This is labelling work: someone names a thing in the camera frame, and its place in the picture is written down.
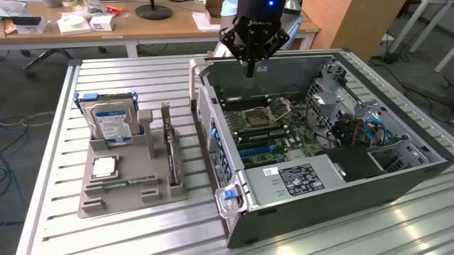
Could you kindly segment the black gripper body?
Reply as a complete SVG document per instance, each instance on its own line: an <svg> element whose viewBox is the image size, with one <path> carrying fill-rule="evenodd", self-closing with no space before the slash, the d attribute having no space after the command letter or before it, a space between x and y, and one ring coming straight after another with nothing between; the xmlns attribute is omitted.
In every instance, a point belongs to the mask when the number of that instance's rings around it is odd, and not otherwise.
<svg viewBox="0 0 454 255"><path fill-rule="evenodd" d="M284 1L239 1L233 27L240 34L247 48L247 60L249 62L249 35L255 30L271 30L281 28L281 14Z"/></svg>

